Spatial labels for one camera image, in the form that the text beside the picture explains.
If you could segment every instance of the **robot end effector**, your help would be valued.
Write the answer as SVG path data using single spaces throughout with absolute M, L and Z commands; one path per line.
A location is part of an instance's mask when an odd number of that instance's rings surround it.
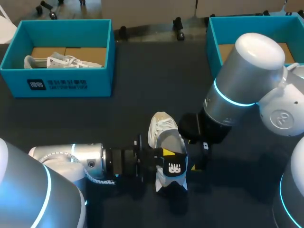
M 240 36 L 200 113 L 182 117 L 181 135 L 194 142 L 220 143 L 255 104 L 259 105 L 264 125 L 272 132 L 285 136 L 304 132 L 301 66 L 286 68 L 284 63 L 285 54 L 272 39 L 257 33 Z

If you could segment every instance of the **white sneaker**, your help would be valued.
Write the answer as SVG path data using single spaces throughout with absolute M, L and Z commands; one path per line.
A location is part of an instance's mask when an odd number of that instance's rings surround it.
M 91 63 L 81 61 L 73 56 L 64 56 L 57 52 L 54 52 L 48 58 L 33 58 L 32 56 L 26 56 L 24 58 L 24 68 L 95 68 L 103 67 L 98 63 Z
M 174 119 L 169 116 L 165 112 L 157 112 L 151 120 L 149 131 L 148 131 L 148 143 L 152 148 L 157 148 L 157 139 L 161 138 L 160 135 L 164 133 L 165 131 L 170 130 L 178 130 L 177 124 L 175 123 Z M 170 135 L 174 135 L 173 137 L 177 137 L 177 147 L 184 147 L 185 143 L 184 140 L 177 132 L 168 132 Z M 188 166 L 188 156 L 186 157 L 186 160 L 184 161 L 186 164 L 186 169 L 183 173 L 180 175 L 176 175 L 175 177 L 168 177 L 164 175 L 163 167 L 157 165 L 156 166 L 156 180 L 155 180 L 155 189 L 158 192 L 162 187 L 167 187 L 172 182 L 177 182 L 179 185 L 181 185 L 185 190 L 188 190 L 187 182 L 186 182 L 186 172 L 187 172 L 187 166 Z
M 177 124 L 171 116 L 165 112 L 157 112 L 151 120 L 148 131 L 148 143 L 152 148 L 156 148 L 158 136 L 167 130 L 178 129 Z

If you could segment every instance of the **dark table surface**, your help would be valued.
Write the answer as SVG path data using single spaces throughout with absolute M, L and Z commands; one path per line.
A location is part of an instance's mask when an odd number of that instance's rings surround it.
M 0 45 L 0 59 L 6 48 Z M 0 137 L 25 152 L 50 144 L 126 146 L 138 133 L 147 146 L 155 112 L 179 121 L 200 110 L 212 84 L 203 42 L 117 44 L 114 78 L 112 97 L 87 99 L 14 99 L 0 78 Z M 206 171 L 188 172 L 187 195 L 164 197 L 153 184 L 88 183 L 88 227 L 275 228 L 272 199 L 300 138 L 269 132 L 254 107 L 214 145 Z M 199 152 L 187 147 L 190 156 Z

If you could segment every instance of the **teal box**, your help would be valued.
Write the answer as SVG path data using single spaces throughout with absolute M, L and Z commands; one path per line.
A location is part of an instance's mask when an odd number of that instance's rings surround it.
M 105 66 L 24 69 L 24 57 L 31 55 L 34 47 L 106 47 Z M 114 56 L 115 40 L 109 19 L 22 21 L 0 65 L 0 73 L 14 97 L 111 96 Z
M 249 32 L 286 43 L 295 62 L 304 64 L 304 24 L 297 16 L 214 17 L 207 29 L 207 57 L 213 78 L 223 66 L 219 44 L 235 44 Z

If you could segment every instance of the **blue led ring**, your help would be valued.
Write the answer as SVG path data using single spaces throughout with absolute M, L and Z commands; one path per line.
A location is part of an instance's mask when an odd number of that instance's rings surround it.
M 287 210 L 287 208 L 286 208 L 286 206 L 285 206 L 285 204 L 284 204 L 283 197 L 282 197 L 282 191 L 281 191 L 282 179 L 283 179 L 283 175 L 282 175 L 281 181 L 280 181 L 280 196 L 281 196 L 281 201 L 282 201 L 283 207 L 284 207 L 284 209 L 285 209 L 287 215 L 289 216 L 289 218 L 290 218 L 290 219 L 291 219 L 299 228 L 302 228 L 302 227 L 294 220 L 294 218 L 289 214 L 289 212 L 288 212 L 288 210 Z
M 51 186 L 52 186 L 51 175 L 49 174 L 49 171 L 44 164 L 43 164 L 43 167 L 45 168 L 45 170 L 47 172 L 47 181 L 48 181 L 47 182 L 47 194 L 46 194 L 46 198 L 44 199 L 44 202 L 42 204 L 42 208 L 41 208 L 36 220 L 34 221 L 33 225 L 30 228 L 36 228 L 37 227 L 38 223 L 42 219 L 42 216 L 43 216 L 44 212 L 47 209 L 49 197 L 51 195 Z
M 225 97 L 225 95 L 223 95 L 220 90 L 218 89 L 217 87 L 217 84 L 215 83 L 215 80 L 214 80 L 214 87 L 215 87 L 215 90 L 217 91 L 217 93 L 222 97 L 224 98 L 226 101 L 228 101 L 229 103 L 232 103 L 234 105 L 237 105 L 237 106 L 242 106 L 242 107 L 248 107 L 248 106 L 252 106 L 254 105 L 255 103 L 252 103 L 252 104 L 241 104 L 241 103 L 237 103 L 237 102 L 234 102 L 232 100 L 230 100 L 229 98 Z

